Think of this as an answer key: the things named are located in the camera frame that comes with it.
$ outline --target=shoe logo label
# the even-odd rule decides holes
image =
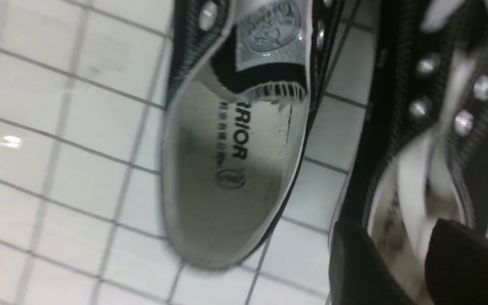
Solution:
[[[236,169],[223,169],[217,172],[216,182],[224,189],[238,189],[246,183],[244,174]]]
[[[248,157],[248,149],[246,143],[250,140],[248,130],[250,129],[250,107],[252,104],[240,102],[236,104],[236,118],[235,126],[236,130],[233,133],[233,158],[240,158],[245,160]]]
[[[238,189],[246,184],[242,162],[248,158],[250,140],[251,103],[219,104],[216,137],[216,183],[224,189]]]
[[[277,50],[291,43],[300,30],[299,7],[292,0],[263,6],[246,22],[244,43],[256,52]]]

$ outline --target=metal eyelet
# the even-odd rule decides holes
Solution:
[[[474,116],[467,110],[462,110],[455,117],[455,133],[461,137],[466,137],[474,125]]]
[[[320,20],[317,24],[317,40],[316,40],[317,50],[322,50],[324,43],[325,43],[325,24],[323,23],[323,21]]]
[[[432,102],[427,97],[416,99],[410,104],[408,112],[414,120],[422,120],[430,112]]]
[[[481,75],[474,83],[474,96],[486,102],[488,100],[488,75]]]
[[[440,66],[440,55],[429,53],[422,60],[419,60],[415,71],[419,77],[428,77],[432,75]]]
[[[217,17],[217,5],[213,1],[206,2],[199,15],[199,27],[208,31],[213,27]]]

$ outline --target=white insole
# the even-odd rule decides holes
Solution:
[[[191,83],[180,106],[178,213],[195,254],[245,251],[269,218],[286,187],[291,108],[225,103],[203,83]]]

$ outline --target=circular logo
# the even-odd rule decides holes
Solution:
[[[300,30],[299,8],[292,0],[263,6],[248,17],[244,41],[256,52],[267,52],[287,46]]]
[[[216,182],[224,189],[238,189],[246,183],[246,179],[244,174],[236,169],[224,169],[217,172]]]

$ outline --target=black canvas sneaker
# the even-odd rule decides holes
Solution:
[[[272,233],[325,87],[342,3],[175,0],[162,206],[186,263],[229,268]]]
[[[385,0],[334,305],[488,305],[488,0]]]

